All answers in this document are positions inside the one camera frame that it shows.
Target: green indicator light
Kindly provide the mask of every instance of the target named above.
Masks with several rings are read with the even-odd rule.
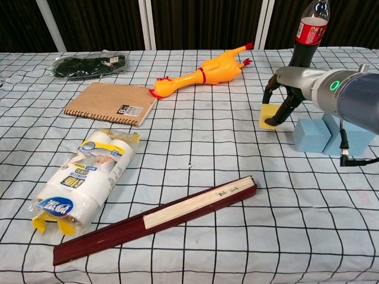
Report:
[[[330,84],[330,90],[333,92],[335,90],[337,90],[337,88],[339,87],[339,84],[340,84],[340,81],[334,81],[333,83]]]

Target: notebook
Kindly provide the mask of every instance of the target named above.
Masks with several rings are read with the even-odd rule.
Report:
[[[69,102],[63,112],[77,117],[141,126],[156,101],[148,88],[94,82]]]

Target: blue foam block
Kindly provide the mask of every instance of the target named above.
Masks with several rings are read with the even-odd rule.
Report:
[[[295,149],[299,152],[321,153],[331,136],[323,120],[300,119],[293,132]]]
[[[332,137],[327,143],[323,153],[328,156],[340,156],[341,150],[339,146],[341,145],[341,134],[339,132],[339,117],[325,113],[322,119],[332,133]],[[347,121],[343,122],[343,127],[348,136],[349,155],[360,156],[374,139],[375,134]]]

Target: rubber chicken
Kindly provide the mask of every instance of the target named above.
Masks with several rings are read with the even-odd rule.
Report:
[[[192,84],[218,84],[233,80],[242,73],[241,68],[249,65],[252,61],[245,59],[242,63],[235,60],[235,56],[244,51],[253,48],[252,43],[237,49],[225,51],[219,56],[205,61],[195,72],[176,79],[158,78],[154,89],[149,89],[152,96],[162,99],[174,93],[177,89]]]

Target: white tablecloth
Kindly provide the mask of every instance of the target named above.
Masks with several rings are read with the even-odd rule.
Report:
[[[151,87],[193,72],[220,50],[132,51],[128,72],[101,81]],[[63,114],[91,82],[49,76],[59,53],[0,54],[1,283],[378,283],[379,167],[340,168],[299,153],[301,104],[277,131],[258,127],[262,90],[291,50],[245,51],[253,63],[229,83],[182,88],[139,128]],[[379,52],[319,48],[313,66],[379,70]],[[272,102],[281,103],[277,90]],[[137,131],[138,153],[89,231],[224,182],[252,175],[257,194],[186,224],[61,266],[62,237],[31,226],[30,200],[91,131]],[[379,156],[376,138],[362,157]]]

